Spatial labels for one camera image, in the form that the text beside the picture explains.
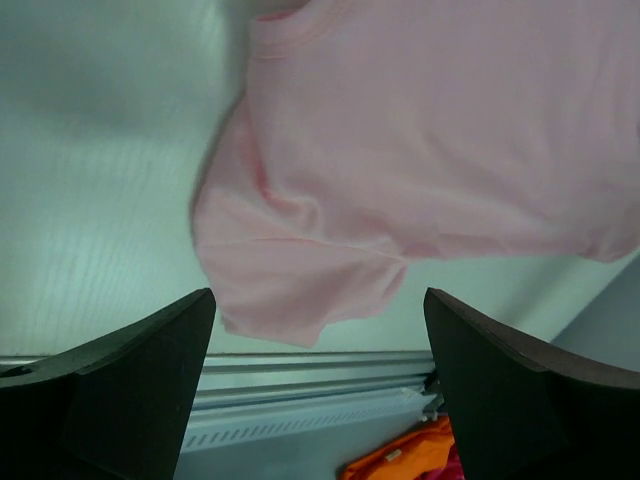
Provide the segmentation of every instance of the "pink fabric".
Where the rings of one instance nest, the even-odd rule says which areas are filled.
[[[460,463],[458,447],[455,445],[451,447],[446,467],[425,473],[420,477],[420,480],[464,480],[464,471],[462,470],[462,464]]]
[[[193,217],[227,328],[312,345],[418,259],[634,250],[639,6],[311,0],[254,21]]]

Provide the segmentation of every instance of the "white surface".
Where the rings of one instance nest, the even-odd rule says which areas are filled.
[[[249,19],[297,3],[0,1],[0,355],[60,352],[206,284],[194,179],[242,88]],[[427,348],[428,286],[550,339],[624,264],[427,262],[384,315],[331,326],[314,350]],[[299,350],[219,322],[210,347]]]

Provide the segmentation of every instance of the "orange cloth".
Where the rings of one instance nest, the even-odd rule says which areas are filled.
[[[440,418],[353,462],[340,480],[414,480],[444,468],[453,444],[449,418]]]

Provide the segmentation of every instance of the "red fabric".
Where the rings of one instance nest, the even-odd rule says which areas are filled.
[[[449,453],[449,461],[443,469],[423,473],[417,480],[464,480],[464,472],[458,455],[458,448],[454,445]]]

